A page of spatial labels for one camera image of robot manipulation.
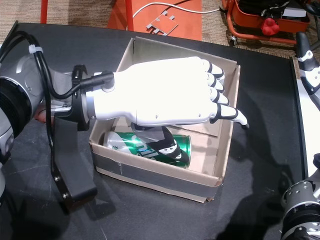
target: cardboard box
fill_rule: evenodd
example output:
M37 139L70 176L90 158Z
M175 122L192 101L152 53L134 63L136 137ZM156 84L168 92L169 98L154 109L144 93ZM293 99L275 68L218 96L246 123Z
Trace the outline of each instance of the cardboard box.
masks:
M207 53L136 37L131 39L117 71L133 64L155 60L198 56L222 68L225 72L224 95L230 106L236 107L240 66L235 61ZM103 146L109 131L132 132L130 123L123 117L96 121L90 135L96 170L128 183L154 189L170 195L198 202L210 201L223 182L228 162L233 123L219 120L183 126L169 126L173 134L191 136L190 166L181 168L141 156L127 154Z

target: white cable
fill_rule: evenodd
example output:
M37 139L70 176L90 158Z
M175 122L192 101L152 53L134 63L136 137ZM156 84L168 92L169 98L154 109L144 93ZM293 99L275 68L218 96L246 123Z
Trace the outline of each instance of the white cable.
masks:
M138 11L136 11L132 18L134 18L142 9L146 8L146 7L149 7L150 5L165 5L165 6L169 6L169 7L173 7L173 8L176 8L176 9L180 9L180 10L183 10L183 11L186 11L186 12L189 12L189 13L194 13L194 14L210 14L210 13L214 13L214 12L217 12L219 11L220 9L215 9L215 10L210 10L210 11L194 11L194 10L190 10L190 9L186 9L186 8L183 8L183 7L180 7L180 6L177 6L177 5L173 5L171 3L166 3L166 2L150 2L146 5L144 5L143 7L141 7Z

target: caster wheel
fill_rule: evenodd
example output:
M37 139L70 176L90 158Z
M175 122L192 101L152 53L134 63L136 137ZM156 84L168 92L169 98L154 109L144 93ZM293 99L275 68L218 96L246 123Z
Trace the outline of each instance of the caster wheel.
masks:
M237 44L237 38L235 36L230 37L229 44L231 47L234 47Z
M221 6L219 6L220 12L223 12L224 14L226 14L228 12L228 10L223 9Z

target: black wheel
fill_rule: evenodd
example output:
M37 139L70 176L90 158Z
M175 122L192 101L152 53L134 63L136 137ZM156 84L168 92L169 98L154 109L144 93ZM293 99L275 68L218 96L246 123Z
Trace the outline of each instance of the black wheel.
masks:
M219 9L220 9L220 12L223 12L225 14L228 12L228 10L223 9L221 6L219 6Z

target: orange cart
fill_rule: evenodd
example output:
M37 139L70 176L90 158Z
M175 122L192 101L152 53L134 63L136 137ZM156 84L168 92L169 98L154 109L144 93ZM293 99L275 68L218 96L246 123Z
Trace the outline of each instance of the orange cart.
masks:
M293 45L296 44L296 40L287 39L287 38L239 33L234 28L232 17L235 24L241 27L256 28L256 29L261 28L265 18L259 15L244 13L243 11L240 10L237 0L222 0L221 8L223 11L227 11L226 20L227 20L229 30L232 34L232 36L230 37L230 44L232 46L237 44L238 38L249 39L249 40L270 41L270 42L293 44ZM276 22L278 23L281 32L296 33L296 32L305 32L309 25L310 20L306 15L305 17L302 18L301 21L278 18L276 19Z

